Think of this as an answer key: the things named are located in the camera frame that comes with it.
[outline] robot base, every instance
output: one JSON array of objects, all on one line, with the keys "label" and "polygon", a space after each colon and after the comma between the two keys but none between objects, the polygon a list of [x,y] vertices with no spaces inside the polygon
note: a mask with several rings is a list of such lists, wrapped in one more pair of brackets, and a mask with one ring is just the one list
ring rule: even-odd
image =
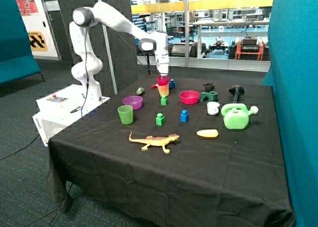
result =
[{"label": "robot base", "polygon": [[48,146],[48,140],[55,134],[109,99],[109,97],[103,96],[101,101],[85,104],[81,112],[80,107],[85,101],[82,95],[82,86],[72,84],[56,93],[36,100],[40,112],[33,116],[33,121],[44,146]]}]

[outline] glass wall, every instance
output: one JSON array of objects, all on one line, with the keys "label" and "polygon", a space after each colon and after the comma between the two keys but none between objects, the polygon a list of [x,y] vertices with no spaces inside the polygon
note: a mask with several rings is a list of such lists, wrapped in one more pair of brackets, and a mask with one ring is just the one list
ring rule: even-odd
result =
[{"label": "glass wall", "polygon": [[169,37],[173,66],[267,71],[273,0],[132,0],[136,22]]}]

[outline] pink bowl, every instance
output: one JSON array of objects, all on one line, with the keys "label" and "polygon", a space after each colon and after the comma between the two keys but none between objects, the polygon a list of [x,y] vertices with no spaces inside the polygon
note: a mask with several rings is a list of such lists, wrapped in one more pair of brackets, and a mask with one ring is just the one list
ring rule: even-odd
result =
[{"label": "pink bowl", "polygon": [[133,110],[140,109],[143,104],[143,98],[138,95],[128,96],[123,99],[123,103],[131,105]]},{"label": "pink bowl", "polygon": [[180,93],[181,102],[184,104],[195,104],[199,100],[200,94],[193,90],[185,90]]}]

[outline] watering can spout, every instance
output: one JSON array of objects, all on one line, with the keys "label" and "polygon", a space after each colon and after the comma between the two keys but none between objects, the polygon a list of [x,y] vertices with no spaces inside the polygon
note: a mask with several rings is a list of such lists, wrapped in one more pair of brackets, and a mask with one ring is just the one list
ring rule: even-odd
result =
[{"label": "watering can spout", "polygon": [[256,106],[252,106],[247,114],[250,116],[251,114],[257,114],[257,113],[258,113],[258,108]]}]

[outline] purple bowl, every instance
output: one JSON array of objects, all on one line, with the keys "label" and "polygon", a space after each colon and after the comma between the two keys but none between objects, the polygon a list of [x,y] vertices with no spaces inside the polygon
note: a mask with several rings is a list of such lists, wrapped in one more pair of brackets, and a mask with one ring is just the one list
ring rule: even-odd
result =
[{"label": "purple bowl", "polygon": [[143,104],[143,98],[138,95],[128,96],[123,99],[124,104],[131,105],[133,110],[140,109]]}]

